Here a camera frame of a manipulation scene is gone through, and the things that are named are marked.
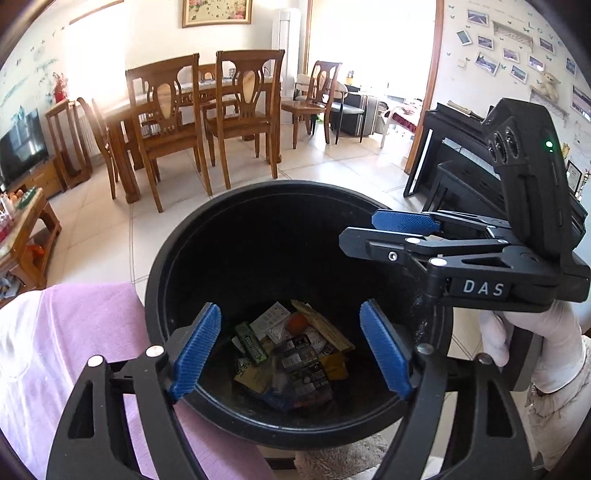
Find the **orange tangerine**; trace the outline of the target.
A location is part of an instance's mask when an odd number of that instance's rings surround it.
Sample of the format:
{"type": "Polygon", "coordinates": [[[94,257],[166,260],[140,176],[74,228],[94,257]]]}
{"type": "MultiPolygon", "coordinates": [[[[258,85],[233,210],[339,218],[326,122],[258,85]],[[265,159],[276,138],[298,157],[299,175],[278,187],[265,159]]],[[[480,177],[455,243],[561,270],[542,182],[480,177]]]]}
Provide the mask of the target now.
{"type": "Polygon", "coordinates": [[[308,319],[300,312],[291,314],[287,319],[286,329],[291,336],[297,336],[304,333],[310,324],[308,319]]]}

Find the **yellow snack wrapper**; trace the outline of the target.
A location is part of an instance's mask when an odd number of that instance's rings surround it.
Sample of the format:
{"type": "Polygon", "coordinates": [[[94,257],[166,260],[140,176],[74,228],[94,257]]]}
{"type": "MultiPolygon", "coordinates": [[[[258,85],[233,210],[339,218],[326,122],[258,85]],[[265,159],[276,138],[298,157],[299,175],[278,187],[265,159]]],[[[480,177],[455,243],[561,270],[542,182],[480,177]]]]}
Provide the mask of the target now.
{"type": "Polygon", "coordinates": [[[331,381],[346,380],[349,377],[346,370],[345,357],[342,352],[335,352],[320,358],[322,368],[331,381]]]}

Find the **black barcode package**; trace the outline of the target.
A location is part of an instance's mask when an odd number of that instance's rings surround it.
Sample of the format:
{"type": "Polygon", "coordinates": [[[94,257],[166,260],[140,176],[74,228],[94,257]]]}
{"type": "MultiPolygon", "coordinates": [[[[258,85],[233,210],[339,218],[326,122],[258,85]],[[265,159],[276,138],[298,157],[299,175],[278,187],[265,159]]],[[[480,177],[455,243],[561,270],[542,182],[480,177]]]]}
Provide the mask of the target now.
{"type": "Polygon", "coordinates": [[[332,387],[307,335],[290,338],[273,351],[273,389],[294,400],[294,409],[332,400],[332,387]]]}

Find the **beige snack bag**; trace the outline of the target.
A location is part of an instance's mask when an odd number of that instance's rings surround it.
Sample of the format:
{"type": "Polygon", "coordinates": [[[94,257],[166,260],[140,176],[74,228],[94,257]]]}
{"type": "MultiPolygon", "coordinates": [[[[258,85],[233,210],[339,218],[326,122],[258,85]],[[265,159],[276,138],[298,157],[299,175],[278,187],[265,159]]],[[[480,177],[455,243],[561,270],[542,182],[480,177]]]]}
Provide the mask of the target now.
{"type": "Polygon", "coordinates": [[[239,358],[238,372],[233,380],[256,394],[266,393],[273,383],[273,366],[270,359],[256,365],[245,357],[239,358]]]}

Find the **blue snack packet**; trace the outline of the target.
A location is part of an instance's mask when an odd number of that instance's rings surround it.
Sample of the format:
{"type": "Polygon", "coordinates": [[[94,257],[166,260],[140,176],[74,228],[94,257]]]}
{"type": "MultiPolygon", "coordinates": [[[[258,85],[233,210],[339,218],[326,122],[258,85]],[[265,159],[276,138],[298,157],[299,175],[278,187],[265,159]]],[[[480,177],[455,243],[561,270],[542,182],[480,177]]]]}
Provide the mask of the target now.
{"type": "Polygon", "coordinates": [[[262,400],[273,410],[286,413],[294,408],[294,400],[289,395],[279,393],[273,388],[267,389],[262,395],[262,400]]]}

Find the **beige green sachet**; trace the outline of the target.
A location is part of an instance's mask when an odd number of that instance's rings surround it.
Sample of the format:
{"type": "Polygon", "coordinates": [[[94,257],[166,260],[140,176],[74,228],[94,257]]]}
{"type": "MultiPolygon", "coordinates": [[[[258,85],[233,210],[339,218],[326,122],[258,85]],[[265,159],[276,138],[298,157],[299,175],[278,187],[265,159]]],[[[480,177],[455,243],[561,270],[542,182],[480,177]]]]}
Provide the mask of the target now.
{"type": "Polygon", "coordinates": [[[331,322],[324,315],[312,309],[310,305],[303,302],[293,300],[291,301],[294,308],[307,318],[308,323],[318,330],[322,336],[325,337],[335,348],[341,352],[346,352],[355,349],[355,345],[342,334],[342,332],[332,325],[331,322]]]}

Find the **black trash bin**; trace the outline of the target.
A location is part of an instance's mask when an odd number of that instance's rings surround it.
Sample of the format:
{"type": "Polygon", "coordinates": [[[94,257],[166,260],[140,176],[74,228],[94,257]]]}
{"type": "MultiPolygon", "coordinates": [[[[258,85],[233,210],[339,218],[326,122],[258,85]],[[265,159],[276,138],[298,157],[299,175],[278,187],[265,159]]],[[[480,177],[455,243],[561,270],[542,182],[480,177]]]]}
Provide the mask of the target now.
{"type": "Polygon", "coordinates": [[[361,193],[307,181],[271,181],[231,190],[194,210],[168,236],[149,274],[149,339],[163,343],[206,303],[221,310],[218,335],[197,389],[183,405],[209,426],[287,450],[327,448],[379,433],[404,416],[360,327],[376,300],[417,342],[451,343],[453,313],[429,309],[419,283],[394,266],[346,256],[339,235],[367,228],[379,203],[361,193]],[[322,406],[280,412],[235,381],[235,328],[274,304],[301,301],[353,343],[345,380],[322,406]]]}

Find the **purple tablecloth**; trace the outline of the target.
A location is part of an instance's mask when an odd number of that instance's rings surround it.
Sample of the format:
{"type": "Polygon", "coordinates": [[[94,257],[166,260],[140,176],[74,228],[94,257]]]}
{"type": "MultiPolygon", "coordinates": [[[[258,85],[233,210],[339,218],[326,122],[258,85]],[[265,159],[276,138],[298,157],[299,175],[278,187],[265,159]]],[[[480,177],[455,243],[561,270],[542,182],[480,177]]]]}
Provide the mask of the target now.
{"type": "MultiPolygon", "coordinates": [[[[58,284],[1,309],[1,431],[36,479],[45,479],[55,432],[87,360],[133,359],[150,345],[144,307],[130,283],[58,284]]],[[[180,402],[177,418],[209,479],[275,479],[259,449],[180,402]]],[[[142,474],[158,479],[148,450],[142,474]]]]}

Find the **wooden coffee table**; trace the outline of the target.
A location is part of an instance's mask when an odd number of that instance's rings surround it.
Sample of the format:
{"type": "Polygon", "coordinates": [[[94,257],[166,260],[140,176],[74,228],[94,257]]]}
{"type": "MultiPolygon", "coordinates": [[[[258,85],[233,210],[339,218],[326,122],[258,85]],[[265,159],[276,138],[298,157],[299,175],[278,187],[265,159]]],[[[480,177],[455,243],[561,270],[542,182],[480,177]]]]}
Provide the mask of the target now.
{"type": "Polygon", "coordinates": [[[47,268],[61,224],[41,188],[27,192],[8,234],[1,241],[1,306],[19,294],[42,290],[47,285],[47,268]]]}

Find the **wooden dining table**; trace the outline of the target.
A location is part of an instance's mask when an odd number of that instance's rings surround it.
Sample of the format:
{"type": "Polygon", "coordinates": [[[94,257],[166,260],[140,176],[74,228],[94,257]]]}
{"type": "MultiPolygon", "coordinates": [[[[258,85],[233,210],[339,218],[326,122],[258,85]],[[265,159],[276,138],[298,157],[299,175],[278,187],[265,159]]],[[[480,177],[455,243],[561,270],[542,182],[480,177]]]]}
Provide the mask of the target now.
{"type": "Polygon", "coordinates": [[[219,140],[266,134],[271,176],[277,177],[279,154],[280,78],[259,71],[242,77],[219,77],[181,84],[177,75],[127,73],[128,98],[104,115],[109,145],[125,191],[126,202],[137,202],[140,190],[127,153],[141,159],[156,205],[163,210],[156,183],[157,159],[188,148],[205,190],[212,193],[202,135],[219,140]]]}

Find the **wooden dining chair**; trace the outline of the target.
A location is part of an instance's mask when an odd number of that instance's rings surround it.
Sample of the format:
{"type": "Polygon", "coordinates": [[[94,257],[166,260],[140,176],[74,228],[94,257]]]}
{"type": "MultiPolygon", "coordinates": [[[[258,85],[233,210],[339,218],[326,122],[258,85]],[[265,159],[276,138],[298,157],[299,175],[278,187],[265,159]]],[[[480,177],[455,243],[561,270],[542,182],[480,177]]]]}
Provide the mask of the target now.
{"type": "Polygon", "coordinates": [[[266,141],[266,161],[277,177],[280,163],[280,73],[286,51],[221,50],[215,61],[215,115],[204,120],[211,154],[221,156],[224,186],[231,187],[225,141],[266,141]]]}
{"type": "Polygon", "coordinates": [[[191,149],[205,191],[212,193],[202,135],[198,61],[194,53],[125,71],[133,130],[158,212],[163,211],[156,172],[161,157],[191,149]]]}

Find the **tall wooden stand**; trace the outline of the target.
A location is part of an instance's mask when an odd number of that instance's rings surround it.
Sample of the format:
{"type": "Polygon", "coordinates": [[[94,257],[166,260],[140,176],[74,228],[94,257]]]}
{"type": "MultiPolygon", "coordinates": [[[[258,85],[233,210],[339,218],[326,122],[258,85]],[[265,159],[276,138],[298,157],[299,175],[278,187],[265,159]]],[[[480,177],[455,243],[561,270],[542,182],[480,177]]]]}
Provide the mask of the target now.
{"type": "Polygon", "coordinates": [[[54,149],[56,169],[65,189],[90,179],[92,165],[86,147],[77,104],[67,98],[45,112],[54,149]]]}

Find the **wooden dining chair near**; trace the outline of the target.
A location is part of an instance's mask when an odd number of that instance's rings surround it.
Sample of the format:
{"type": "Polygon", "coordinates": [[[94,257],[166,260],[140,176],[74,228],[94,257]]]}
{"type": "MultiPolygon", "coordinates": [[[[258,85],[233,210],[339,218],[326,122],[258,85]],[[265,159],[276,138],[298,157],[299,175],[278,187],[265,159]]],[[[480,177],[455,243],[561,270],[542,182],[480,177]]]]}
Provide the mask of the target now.
{"type": "Polygon", "coordinates": [[[163,211],[156,172],[161,157],[191,149],[205,191],[212,193],[202,135],[198,61],[194,53],[125,71],[133,130],[158,212],[163,211]]]}

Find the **framed flower painting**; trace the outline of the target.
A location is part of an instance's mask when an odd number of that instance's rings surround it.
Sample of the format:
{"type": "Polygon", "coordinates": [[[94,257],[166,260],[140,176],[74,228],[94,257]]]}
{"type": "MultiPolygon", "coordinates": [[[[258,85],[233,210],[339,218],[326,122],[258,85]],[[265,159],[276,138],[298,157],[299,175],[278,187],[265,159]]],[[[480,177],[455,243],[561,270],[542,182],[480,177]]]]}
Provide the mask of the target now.
{"type": "Polygon", "coordinates": [[[252,0],[186,0],[182,7],[182,27],[223,24],[250,24],[252,0]]]}

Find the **black television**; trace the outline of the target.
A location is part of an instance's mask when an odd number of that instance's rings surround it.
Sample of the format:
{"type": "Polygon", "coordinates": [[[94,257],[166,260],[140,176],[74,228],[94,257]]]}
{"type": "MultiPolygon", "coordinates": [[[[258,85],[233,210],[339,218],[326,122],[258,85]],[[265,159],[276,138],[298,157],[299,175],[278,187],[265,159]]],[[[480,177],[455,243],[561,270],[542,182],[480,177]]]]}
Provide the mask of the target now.
{"type": "Polygon", "coordinates": [[[49,158],[37,109],[19,117],[1,138],[1,180],[5,187],[49,158]]]}

